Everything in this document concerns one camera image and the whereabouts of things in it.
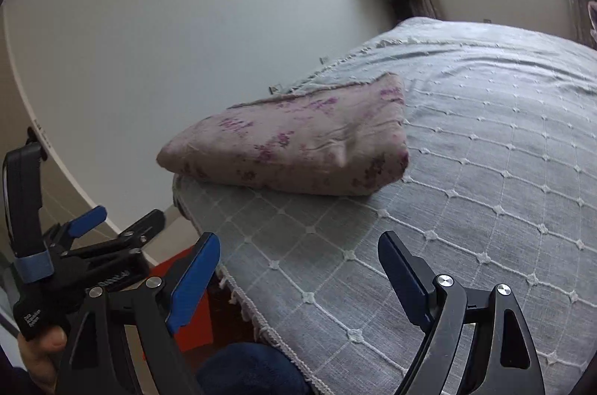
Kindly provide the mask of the person's left hand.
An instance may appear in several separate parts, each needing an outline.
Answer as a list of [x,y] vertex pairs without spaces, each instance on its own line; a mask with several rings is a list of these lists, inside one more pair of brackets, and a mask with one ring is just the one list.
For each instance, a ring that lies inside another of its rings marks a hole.
[[21,359],[31,381],[44,393],[54,394],[58,369],[54,365],[53,355],[64,352],[67,344],[65,331],[55,326],[30,341],[20,333],[17,342]]

